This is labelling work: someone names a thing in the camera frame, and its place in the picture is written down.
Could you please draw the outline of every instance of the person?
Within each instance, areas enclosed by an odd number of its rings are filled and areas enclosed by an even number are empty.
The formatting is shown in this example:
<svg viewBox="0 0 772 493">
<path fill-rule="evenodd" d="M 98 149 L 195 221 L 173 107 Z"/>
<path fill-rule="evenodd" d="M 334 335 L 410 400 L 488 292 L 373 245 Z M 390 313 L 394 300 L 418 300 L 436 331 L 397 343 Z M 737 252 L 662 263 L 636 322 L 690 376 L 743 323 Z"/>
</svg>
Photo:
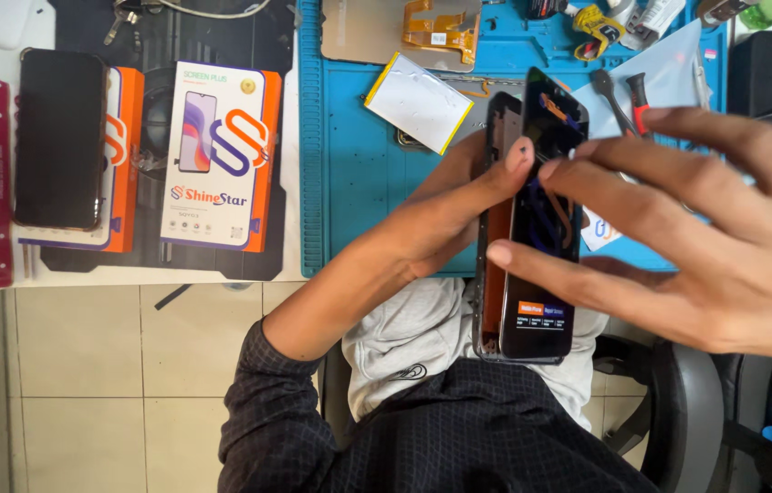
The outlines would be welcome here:
<svg viewBox="0 0 772 493">
<path fill-rule="evenodd" d="M 630 138 L 591 140 L 538 177 L 676 273 L 495 241 L 492 262 L 585 309 L 558 367 L 475 358 L 462 281 L 427 276 L 476 238 L 481 212 L 514 196 L 534 152 L 521 138 L 471 180 L 484 147 L 472 135 L 249 330 L 225 398 L 219 491 L 656 491 L 584 429 L 594 337 L 614 316 L 710 353 L 772 356 L 772 127 L 697 108 L 647 110 L 644 122 L 723 152 L 756 184 L 716 154 Z M 311 375 L 341 338 L 357 423 L 338 451 Z"/>
</svg>

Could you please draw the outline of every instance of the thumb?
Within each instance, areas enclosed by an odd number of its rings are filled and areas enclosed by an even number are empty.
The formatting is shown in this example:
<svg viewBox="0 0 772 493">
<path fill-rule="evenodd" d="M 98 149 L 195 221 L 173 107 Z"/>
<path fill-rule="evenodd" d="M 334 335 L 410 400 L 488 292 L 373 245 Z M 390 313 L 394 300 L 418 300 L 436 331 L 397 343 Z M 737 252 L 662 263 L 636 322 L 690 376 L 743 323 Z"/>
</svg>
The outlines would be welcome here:
<svg viewBox="0 0 772 493">
<path fill-rule="evenodd" d="M 492 165 L 484 174 L 467 185 L 450 190 L 439 197 L 455 211 L 456 219 L 468 222 L 484 210 L 516 195 L 523 187 L 532 165 L 535 149 L 528 137 L 514 142 L 504 159 Z"/>
</svg>

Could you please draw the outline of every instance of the shinestar logo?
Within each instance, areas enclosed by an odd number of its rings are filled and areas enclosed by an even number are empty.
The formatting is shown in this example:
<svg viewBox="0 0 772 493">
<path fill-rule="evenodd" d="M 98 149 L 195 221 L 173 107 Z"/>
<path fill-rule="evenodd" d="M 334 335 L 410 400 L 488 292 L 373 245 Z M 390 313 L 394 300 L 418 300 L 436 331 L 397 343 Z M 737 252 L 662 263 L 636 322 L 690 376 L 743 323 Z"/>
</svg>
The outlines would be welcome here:
<svg viewBox="0 0 772 493">
<path fill-rule="evenodd" d="M 229 196 L 227 194 L 211 194 L 203 190 L 188 189 L 182 185 L 176 185 L 170 190 L 170 196 L 176 200 L 184 198 L 197 202 L 209 202 L 212 205 L 246 205 L 248 199 Z"/>
</svg>

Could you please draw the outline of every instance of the fingernail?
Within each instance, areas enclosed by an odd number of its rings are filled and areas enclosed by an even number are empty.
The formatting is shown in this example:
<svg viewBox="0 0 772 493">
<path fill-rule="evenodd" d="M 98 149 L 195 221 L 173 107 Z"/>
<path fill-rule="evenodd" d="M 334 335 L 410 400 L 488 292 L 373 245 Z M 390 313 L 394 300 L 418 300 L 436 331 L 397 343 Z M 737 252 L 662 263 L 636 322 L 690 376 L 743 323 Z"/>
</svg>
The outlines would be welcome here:
<svg viewBox="0 0 772 493">
<path fill-rule="evenodd" d="M 495 241 L 487 248 L 487 258 L 500 267 L 507 267 L 511 264 L 511 249 Z"/>
<path fill-rule="evenodd" d="M 532 161 L 532 141 L 528 137 L 521 137 L 514 142 L 508 157 L 505 158 L 504 167 L 511 173 L 516 171 L 523 163 Z"/>
<path fill-rule="evenodd" d="M 547 178 L 550 177 L 551 174 L 556 171 L 556 167 L 559 166 L 559 163 L 562 163 L 566 160 L 562 158 L 558 159 L 551 159 L 549 162 L 545 163 L 541 169 L 538 170 L 538 180 L 541 182 L 546 182 Z"/>
<path fill-rule="evenodd" d="M 596 151 L 596 148 L 599 147 L 599 144 L 601 144 L 601 140 L 599 139 L 593 139 L 584 142 L 574 150 L 574 154 L 571 156 L 572 159 L 586 158 L 593 155 L 593 152 Z"/>
<path fill-rule="evenodd" d="M 642 118 L 646 122 L 655 122 L 671 115 L 672 110 L 673 108 L 648 108 L 642 113 Z"/>
</svg>

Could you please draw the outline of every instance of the blue repair mat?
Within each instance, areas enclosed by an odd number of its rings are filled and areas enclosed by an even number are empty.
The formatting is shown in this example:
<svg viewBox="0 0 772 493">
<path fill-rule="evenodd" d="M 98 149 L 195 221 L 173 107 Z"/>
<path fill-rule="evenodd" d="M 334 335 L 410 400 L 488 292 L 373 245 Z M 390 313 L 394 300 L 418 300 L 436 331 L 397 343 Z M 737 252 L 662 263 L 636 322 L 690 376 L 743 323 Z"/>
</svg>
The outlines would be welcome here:
<svg viewBox="0 0 772 493">
<path fill-rule="evenodd" d="M 480 22 L 477 62 L 471 74 L 522 79 L 534 66 L 577 89 L 590 82 L 594 70 L 614 68 L 639 53 L 614 46 L 595 62 L 578 61 L 574 49 L 589 37 L 572 31 L 571 17 L 558 14 L 525 21 L 514 3 L 483 6 L 481 20 L 497 17 L 496 27 L 490 30 L 489 22 Z M 669 32 L 695 18 L 694 6 L 688 2 Z M 604 3 L 600 7 L 608 9 Z M 370 90 L 382 65 L 323 59 L 319 1 L 299 0 L 298 8 L 303 14 L 298 28 L 301 273 L 313 277 L 350 241 L 401 204 L 432 172 L 440 156 L 409 152 L 398 145 L 395 128 L 367 110 L 360 98 Z M 704 29 L 699 46 L 706 54 L 711 107 L 723 112 L 727 106 L 726 26 Z M 474 276 L 476 249 L 476 245 L 466 248 L 438 274 Z M 580 254 L 591 254 L 583 241 Z M 595 254 L 637 267 L 673 268 L 656 252 L 625 237 Z"/>
</svg>

